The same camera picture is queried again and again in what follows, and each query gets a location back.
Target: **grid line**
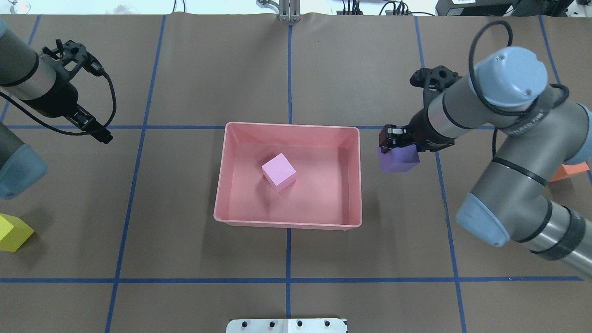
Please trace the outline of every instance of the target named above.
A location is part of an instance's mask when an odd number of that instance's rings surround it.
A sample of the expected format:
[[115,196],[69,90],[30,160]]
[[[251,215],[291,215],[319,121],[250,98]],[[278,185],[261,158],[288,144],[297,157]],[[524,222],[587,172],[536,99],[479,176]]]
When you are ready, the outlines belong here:
[[[292,119],[292,29],[288,25],[288,124]],[[292,229],[286,229],[286,318],[292,318]]]
[[150,106],[152,104],[152,93],[154,91],[154,83],[156,80],[156,72],[158,70],[158,60],[160,58],[160,47],[162,46],[162,38],[165,32],[166,15],[162,16],[162,23],[160,24],[160,36],[158,38],[158,46],[156,47],[156,56],[154,60],[154,68],[152,70],[152,79],[150,81],[150,89],[148,92],[148,100],[146,102],[146,111],[144,112],[144,122],[142,133],[140,135],[140,143],[138,146],[138,153],[136,156],[136,166],[134,167],[134,175],[131,181],[130,198],[127,204],[126,220],[123,226],[123,232],[121,235],[121,245],[119,249],[119,256],[117,258],[117,267],[115,269],[115,281],[113,282],[113,290],[111,292],[111,301],[109,305],[109,312],[107,314],[107,323],[105,324],[105,333],[109,333],[111,330],[111,321],[113,319],[113,311],[115,309],[115,299],[117,297],[117,288],[119,285],[119,278],[121,274],[121,263],[123,261],[123,253],[126,248],[127,230],[130,225],[131,208],[134,201],[134,195],[136,192],[136,184],[138,180],[138,171],[140,169],[140,161],[142,157],[142,149],[144,148],[144,138],[146,137],[146,126],[148,124],[148,117],[150,116]]
[[[118,284],[252,284],[286,283],[287,278],[120,278]],[[455,277],[294,277],[290,283],[453,283]],[[585,281],[578,276],[458,277],[460,282]],[[0,283],[111,284],[114,278],[5,277]]]
[[[33,25],[33,30],[31,31],[31,34],[29,35],[29,41],[27,42],[27,45],[31,46],[31,43],[33,42],[33,38],[35,38],[35,33],[37,32],[37,27],[39,26],[39,21],[41,20],[41,15],[38,15],[37,18],[35,19],[35,24]],[[4,103],[4,109],[2,110],[2,115],[0,115],[0,123],[2,123],[4,121],[4,118],[6,117],[6,114],[8,113],[8,107],[10,106],[10,102],[6,101],[6,103]]]
[[[417,34],[417,47],[419,49],[419,58],[424,68],[426,63],[423,57],[422,36],[419,29],[419,20],[417,16],[413,17],[415,20],[415,31]],[[444,203],[444,212],[446,215],[446,229],[448,230],[448,246],[450,248],[450,257],[452,260],[452,272],[454,273],[454,284],[456,287],[456,301],[458,302],[458,313],[461,320],[462,333],[466,333],[465,309],[462,304],[461,282],[458,279],[458,266],[456,264],[456,254],[454,251],[454,238],[452,236],[452,227],[450,225],[450,213],[448,211],[448,200],[446,199],[446,188],[444,186],[444,177],[442,175],[442,164],[440,163],[440,153],[436,152],[436,166],[438,170],[438,179],[440,182],[440,191],[442,195],[442,202]]]
[[549,56],[549,61],[551,62],[551,69],[553,69],[553,74],[555,75],[555,79],[557,83],[561,84],[561,80],[559,79],[559,74],[557,73],[557,67],[555,67],[555,61],[553,60],[553,55],[551,54],[551,47],[549,47],[549,40],[547,39],[547,31],[545,30],[545,23],[543,22],[543,16],[539,14],[539,25],[540,31],[543,34],[543,40],[545,41],[545,48],[547,49],[547,55]]

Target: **yellow block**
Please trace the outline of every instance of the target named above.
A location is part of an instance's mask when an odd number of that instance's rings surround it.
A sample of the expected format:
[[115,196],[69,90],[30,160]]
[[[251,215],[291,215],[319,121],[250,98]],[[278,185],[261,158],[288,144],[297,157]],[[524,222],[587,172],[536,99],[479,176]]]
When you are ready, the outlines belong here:
[[0,250],[15,252],[33,232],[18,217],[0,214]]

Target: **plastic tray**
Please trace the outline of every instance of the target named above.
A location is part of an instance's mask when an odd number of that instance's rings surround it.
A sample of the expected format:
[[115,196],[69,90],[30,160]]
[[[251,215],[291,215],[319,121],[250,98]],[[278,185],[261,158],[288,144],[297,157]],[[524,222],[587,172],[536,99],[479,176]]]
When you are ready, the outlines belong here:
[[[261,166],[279,153],[298,178],[276,193]],[[362,224],[355,127],[228,123],[214,218],[234,226],[348,230]]]

